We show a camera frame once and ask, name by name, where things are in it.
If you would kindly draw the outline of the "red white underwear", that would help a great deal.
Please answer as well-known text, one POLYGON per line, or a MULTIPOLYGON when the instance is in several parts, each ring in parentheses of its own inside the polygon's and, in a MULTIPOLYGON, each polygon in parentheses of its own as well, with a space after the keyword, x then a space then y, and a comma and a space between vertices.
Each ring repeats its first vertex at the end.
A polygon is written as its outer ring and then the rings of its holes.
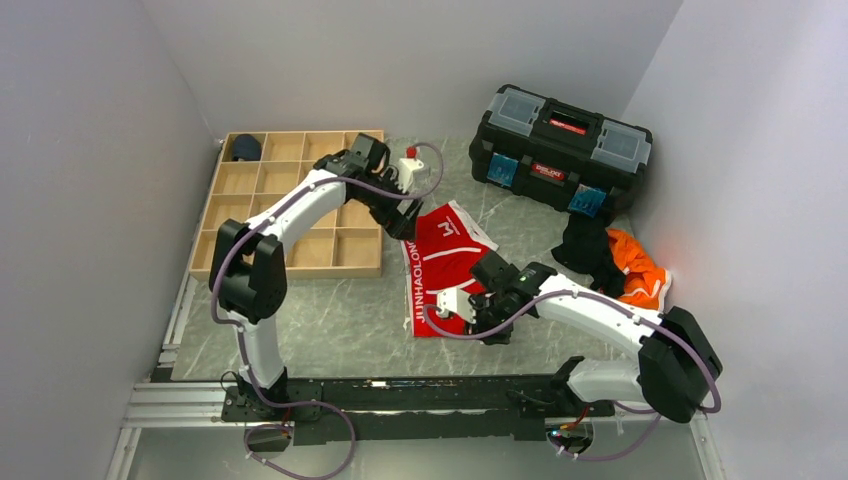
POLYGON ((496 251, 496 244, 472 216, 455 200, 437 207, 417 219, 416 236, 400 243, 406 267, 408 318, 412 335, 437 337, 427 324, 433 321, 452 333, 465 332, 465 319, 458 315, 441 318, 424 309, 437 303, 437 294, 457 287, 469 294, 481 293, 483 286, 470 269, 486 253, 496 251))

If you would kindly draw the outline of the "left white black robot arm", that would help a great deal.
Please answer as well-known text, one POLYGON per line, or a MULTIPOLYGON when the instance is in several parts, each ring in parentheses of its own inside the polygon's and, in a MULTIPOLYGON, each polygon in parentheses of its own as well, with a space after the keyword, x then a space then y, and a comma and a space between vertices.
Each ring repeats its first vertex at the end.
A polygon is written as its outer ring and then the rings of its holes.
POLYGON ((423 206, 415 192, 427 165, 411 146, 393 160, 383 141, 361 133, 353 144, 316 160, 305 178, 271 207, 246 221, 224 221, 215 237, 209 277, 210 313, 234 330, 241 385, 248 407, 264 420, 287 406, 287 367, 280 354, 275 315, 288 291, 290 249, 333 210, 356 201, 390 237, 411 240, 423 206))

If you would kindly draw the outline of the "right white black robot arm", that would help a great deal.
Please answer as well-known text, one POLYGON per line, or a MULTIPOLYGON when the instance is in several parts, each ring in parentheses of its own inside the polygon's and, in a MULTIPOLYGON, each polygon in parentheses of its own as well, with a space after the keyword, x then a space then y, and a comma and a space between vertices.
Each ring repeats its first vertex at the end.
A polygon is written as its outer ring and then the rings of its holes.
POLYGON ((631 306, 583 287, 547 265, 524 268, 488 252, 470 269, 482 292, 466 303, 469 333, 485 343, 505 343, 524 315, 560 322, 599 338, 622 360, 573 356, 551 378, 557 411, 574 415, 595 402, 641 403, 677 423, 696 412, 721 408, 716 381, 723 366, 695 317, 631 306))

